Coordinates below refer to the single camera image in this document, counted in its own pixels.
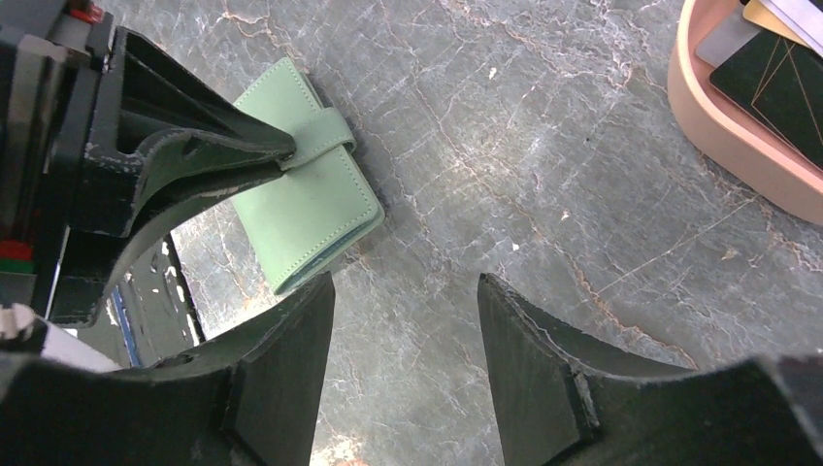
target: marble surface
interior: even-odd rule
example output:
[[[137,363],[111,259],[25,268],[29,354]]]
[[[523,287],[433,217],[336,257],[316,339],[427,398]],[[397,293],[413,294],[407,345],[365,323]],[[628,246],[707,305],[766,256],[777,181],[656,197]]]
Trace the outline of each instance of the marble surface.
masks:
[[[231,100],[292,57],[359,139],[388,218],[337,266],[313,465],[503,464],[481,272],[673,364],[823,351],[823,228],[675,124],[680,1],[98,4]],[[230,205],[176,237],[207,334],[277,301]]]

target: green wallet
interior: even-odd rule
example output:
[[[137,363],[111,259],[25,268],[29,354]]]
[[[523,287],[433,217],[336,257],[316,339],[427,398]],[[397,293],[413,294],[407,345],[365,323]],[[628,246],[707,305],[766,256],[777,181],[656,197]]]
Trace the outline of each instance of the green wallet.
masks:
[[[269,286],[284,294],[322,272],[385,213],[351,158],[346,120],[322,107],[291,60],[275,64],[235,105],[297,143],[280,179],[232,198]]]

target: pink container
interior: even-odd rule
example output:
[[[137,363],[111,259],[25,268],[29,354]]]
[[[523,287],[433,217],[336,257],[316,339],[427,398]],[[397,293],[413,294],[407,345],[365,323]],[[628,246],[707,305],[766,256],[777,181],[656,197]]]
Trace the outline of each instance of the pink container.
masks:
[[[712,68],[694,54],[738,0],[686,0],[669,63],[669,103],[686,137],[786,212],[823,225],[823,170],[708,82]]]

